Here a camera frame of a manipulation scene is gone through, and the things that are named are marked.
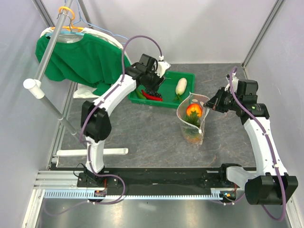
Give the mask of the red tomato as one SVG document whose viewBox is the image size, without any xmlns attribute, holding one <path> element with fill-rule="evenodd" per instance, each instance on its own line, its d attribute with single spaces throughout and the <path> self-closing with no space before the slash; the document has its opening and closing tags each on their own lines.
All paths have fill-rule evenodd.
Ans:
<svg viewBox="0 0 304 228">
<path fill-rule="evenodd" d="M 198 117 L 203 115 L 202 107 L 199 104 L 190 104 L 186 109 L 187 116 L 191 116 L 192 114 L 196 114 Z"/>
</svg>

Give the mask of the white radish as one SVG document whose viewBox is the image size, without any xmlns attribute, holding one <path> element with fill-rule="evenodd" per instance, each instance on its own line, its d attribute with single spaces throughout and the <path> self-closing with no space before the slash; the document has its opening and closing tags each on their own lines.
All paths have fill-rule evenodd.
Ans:
<svg viewBox="0 0 304 228">
<path fill-rule="evenodd" d="M 175 93 L 176 95 L 182 95 L 184 94 L 187 86 L 187 79 L 186 78 L 181 78 L 175 88 Z"/>
</svg>

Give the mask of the clear dotted zip top bag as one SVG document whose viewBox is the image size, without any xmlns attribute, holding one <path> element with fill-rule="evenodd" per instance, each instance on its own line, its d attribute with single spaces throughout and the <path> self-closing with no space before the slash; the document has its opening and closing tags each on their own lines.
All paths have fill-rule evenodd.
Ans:
<svg viewBox="0 0 304 228">
<path fill-rule="evenodd" d="M 209 100 L 207 96 L 195 93 L 189 95 L 177 108 L 177 117 L 183 137 L 195 147 L 203 144 L 206 117 L 209 109 L 204 104 Z"/>
</svg>

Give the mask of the orange carrot with green leaves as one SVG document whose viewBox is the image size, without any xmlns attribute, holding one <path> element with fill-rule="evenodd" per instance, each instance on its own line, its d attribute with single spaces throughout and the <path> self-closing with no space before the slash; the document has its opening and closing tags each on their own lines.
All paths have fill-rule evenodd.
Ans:
<svg viewBox="0 0 304 228">
<path fill-rule="evenodd" d="M 181 133 L 183 137 L 190 143 L 195 144 L 195 145 L 202 145 L 203 143 L 203 138 L 204 138 L 204 131 L 197 128 L 193 127 L 187 124 L 182 124 L 180 126 L 181 128 Z"/>
</svg>

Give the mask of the dark purple grape bunch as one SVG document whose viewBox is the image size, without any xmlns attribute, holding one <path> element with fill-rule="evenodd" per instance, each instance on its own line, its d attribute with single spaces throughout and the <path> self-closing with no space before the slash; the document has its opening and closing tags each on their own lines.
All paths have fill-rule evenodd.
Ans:
<svg viewBox="0 0 304 228">
<path fill-rule="evenodd" d="M 158 93 L 157 91 L 149 90 L 149 89 L 145 89 L 145 91 L 150 96 L 162 98 L 162 95 L 160 93 Z"/>
</svg>

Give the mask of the green bell pepper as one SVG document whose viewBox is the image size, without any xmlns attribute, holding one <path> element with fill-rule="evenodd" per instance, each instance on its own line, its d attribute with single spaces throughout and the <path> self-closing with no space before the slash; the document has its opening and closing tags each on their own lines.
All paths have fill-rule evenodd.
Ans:
<svg viewBox="0 0 304 228">
<path fill-rule="evenodd" d="M 189 124 L 192 124 L 196 127 L 200 127 L 201 121 L 197 114 L 187 115 L 185 121 Z"/>
</svg>

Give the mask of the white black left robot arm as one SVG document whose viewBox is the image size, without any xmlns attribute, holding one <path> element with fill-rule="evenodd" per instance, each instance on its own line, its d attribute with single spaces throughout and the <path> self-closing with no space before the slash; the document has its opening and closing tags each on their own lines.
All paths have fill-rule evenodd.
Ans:
<svg viewBox="0 0 304 228">
<path fill-rule="evenodd" d="M 163 56 L 158 61 L 143 54 L 138 62 L 123 68 L 121 76 L 102 96 L 93 102 L 83 103 L 80 141 L 87 144 L 87 180 L 94 187 L 99 187 L 104 182 L 104 143 L 112 130 L 111 113 L 139 86 L 144 86 L 149 91 L 158 91 L 170 66 L 163 60 Z"/>
</svg>

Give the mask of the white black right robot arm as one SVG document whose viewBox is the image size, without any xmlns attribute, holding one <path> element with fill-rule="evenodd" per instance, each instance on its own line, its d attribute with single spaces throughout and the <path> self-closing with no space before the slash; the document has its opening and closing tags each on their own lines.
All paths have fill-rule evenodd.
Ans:
<svg viewBox="0 0 304 228">
<path fill-rule="evenodd" d="M 222 164 L 218 183 L 228 187 L 237 184 L 245 191 L 251 205 L 282 205 L 288 202 L 298 187 L 277 153 L 270 130 L 269 113 L 265 104 L 257 102 L 258 83 L 239 80 L 233 94 L 221 87 L 204 106 L 217 112 L 234 111 L 244 126 L 254 152 L 256 172 L 246 171 L 237 164 Z"/>
</svg>

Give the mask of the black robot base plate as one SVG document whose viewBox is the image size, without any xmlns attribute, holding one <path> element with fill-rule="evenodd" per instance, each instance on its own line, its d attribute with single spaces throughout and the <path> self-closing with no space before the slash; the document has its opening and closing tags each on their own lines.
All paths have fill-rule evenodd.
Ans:
<svg viewBox="0 0 304 228">
<path fill-rule="evenodd" d="M 161 188 L 177 185 L 198 187 L 199 189 L 233 188 L 239 186 L 226 177 L 224 167 L 219 168 L 104 168 L 95 176 L 84 170 L 78 176 L 78 187 L 117 188 L 119 179 L 131 191 L 143 187 L 161 186 Z"/>
</svg>

